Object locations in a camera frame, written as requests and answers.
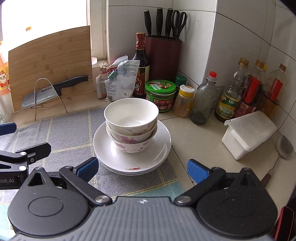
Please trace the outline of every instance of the knife block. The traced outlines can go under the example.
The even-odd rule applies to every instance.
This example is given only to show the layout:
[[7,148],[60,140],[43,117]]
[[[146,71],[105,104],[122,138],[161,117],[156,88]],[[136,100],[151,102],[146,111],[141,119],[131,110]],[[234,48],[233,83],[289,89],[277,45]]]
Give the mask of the knife block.
[[146,36],[146,54],[150,62],[149,80],[175,82],[181,43],[181,40],[171,37]]

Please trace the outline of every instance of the kitchen countertop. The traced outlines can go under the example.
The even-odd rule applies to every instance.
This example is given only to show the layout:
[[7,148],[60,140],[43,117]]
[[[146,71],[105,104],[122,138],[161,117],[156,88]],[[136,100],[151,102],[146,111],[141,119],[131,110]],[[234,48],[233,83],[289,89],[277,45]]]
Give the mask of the kitchen countertop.
[[[104,101],[104,99],[98,100],[96,92],[94,92],[92,95],[73,97],[72,100],[65,102],[65,106],[68,112],[72,113],[107,106],[109,103]],[[54,108],[37,110],[37,120],[64,114],[63,106],[59,105]],[[34,116],[35,110],[28,109],[16,113],[13,121],[18,127],[21,127],[33,123]],[[219,122],[213,113],[208,123],[202,126],[193,124],[189,117],[177,117],[172,111],[160,113],[158,119],[170,131],[173,148],[169,153],[168,160],[184,190],[188,190],[194,185],[186,172],[187,161],[191,158],[209,168],[221,167],[227,172],[239,172],[243,167],[250,167],[258,178],[262,179],[278,157],[276,143],[281,135],[278,131],[252,152],[237,161],[221,141],[227,126]],[[278,208],[278,213],[281,207],[287,204],[295,187],[295,170],[296,154],[293,152],[290,158],[279,160],[273,176],[266,186]]]

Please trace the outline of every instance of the white plate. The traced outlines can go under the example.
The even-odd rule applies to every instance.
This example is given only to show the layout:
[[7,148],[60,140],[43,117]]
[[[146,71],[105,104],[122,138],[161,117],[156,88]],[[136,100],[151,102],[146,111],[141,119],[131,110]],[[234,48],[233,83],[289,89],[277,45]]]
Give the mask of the white plate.
[[94,134],[94,151],[101,163],[113,172],[138,175],[150,172],[164,162],[172,146],[170,133],[165,125],[158,121],[157,128],[145,150],[127,153],[119,150],[109,138],[104,122]]

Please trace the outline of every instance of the white plastic container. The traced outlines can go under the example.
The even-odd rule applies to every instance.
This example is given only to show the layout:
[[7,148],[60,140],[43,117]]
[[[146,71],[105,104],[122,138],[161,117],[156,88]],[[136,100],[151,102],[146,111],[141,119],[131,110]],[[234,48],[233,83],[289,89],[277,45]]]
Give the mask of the white plastic container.
[[227,120],[224,125],[228,128],[222,142],[236,160],[254,150],[277,130],[262,111]]

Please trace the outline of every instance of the white ceramic bowl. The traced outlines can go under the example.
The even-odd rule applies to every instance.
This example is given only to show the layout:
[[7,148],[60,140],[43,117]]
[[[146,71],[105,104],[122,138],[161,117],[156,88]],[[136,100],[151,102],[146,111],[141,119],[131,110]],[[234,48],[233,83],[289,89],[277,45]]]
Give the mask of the white ceramic bowl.
[[136,153],[136,152],[143,151],[148,147],[150,141],[152,140],[152,138],[154,137],[154,135],[157,132],[157,125],[156,125],[156,128],[152,132],[152,136],[148,140],[141,142],[141,143],[136,143],[136,144],[126,144],[126,143],[118,142],[112,137],[110,129],[106,128],[106,130],[107,130],[108,136],[113,140],[114,144],[120,150],[127,152],[127,153]]
[[158,107],[151,101],[138,98],[120,99],[109,104],[104,117],[116,133],[138,136],[149,132],[158,116]]
[[118,142],[126,143],[126,144],[137,144],[137,143],[141,143],[148,140],[152,136],[152,132],[156,128],[156,126],[157,126],[157,120],[154,121],[154,125],[152,129],[147,133],[139,136],[126,136],[126,135],[118,134],[115,131],[113,131],[108,125],[108,123],[106,122],[106,128],[110,130],[112,137]]

